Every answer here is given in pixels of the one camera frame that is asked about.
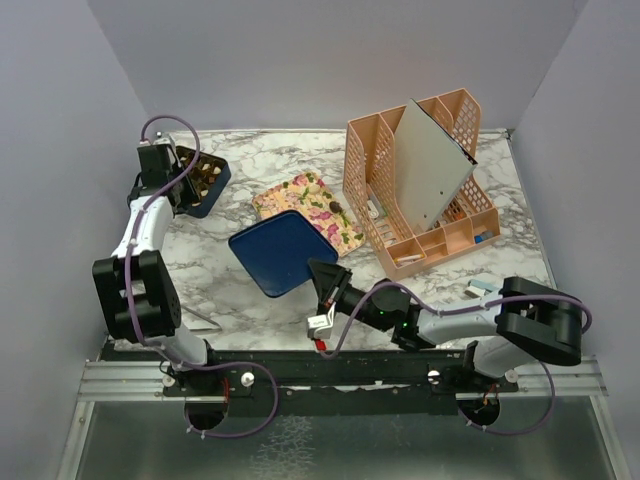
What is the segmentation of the blue box lid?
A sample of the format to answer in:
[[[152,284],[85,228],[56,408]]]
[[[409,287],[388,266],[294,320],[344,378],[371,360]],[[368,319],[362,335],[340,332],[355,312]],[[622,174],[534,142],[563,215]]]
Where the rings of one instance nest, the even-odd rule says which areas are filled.
[[[310,280],[310,259],[335,263],[339,254],[299,212],[286,210],[228,239],[228,246],[269,298],[278,298]]]

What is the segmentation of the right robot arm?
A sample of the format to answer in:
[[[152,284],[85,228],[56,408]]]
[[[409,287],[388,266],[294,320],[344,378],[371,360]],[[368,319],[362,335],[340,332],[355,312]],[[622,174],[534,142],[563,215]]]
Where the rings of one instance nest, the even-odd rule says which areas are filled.
[[[472,391],[534,361],[580,364],[582,337],[593,322],[581,300],[521,277],[509,277],[500,289],[458,305],[437,306],[391,280],[364,292],[338,264],[312,259],[308,265],[318,299],[316,314],[307,320],[312,341],[330,338],[338,314],[349,323],[390,332],[392,343],[410,352],[474,338],[459,367],[461,383]]]

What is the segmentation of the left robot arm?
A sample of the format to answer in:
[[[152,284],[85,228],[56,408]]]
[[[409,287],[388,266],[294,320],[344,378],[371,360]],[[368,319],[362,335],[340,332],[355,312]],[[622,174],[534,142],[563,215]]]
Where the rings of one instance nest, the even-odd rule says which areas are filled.
[[[206,395],[220,385],[221,371],[208,341],[182,322],[179,295],[161,249],[175,206],[186,196],[186,173],[159,188],[142,186],[129,200],[120,243],[94,262],[92,277],[110,337],[147,347],[186,372],[186,382]]]

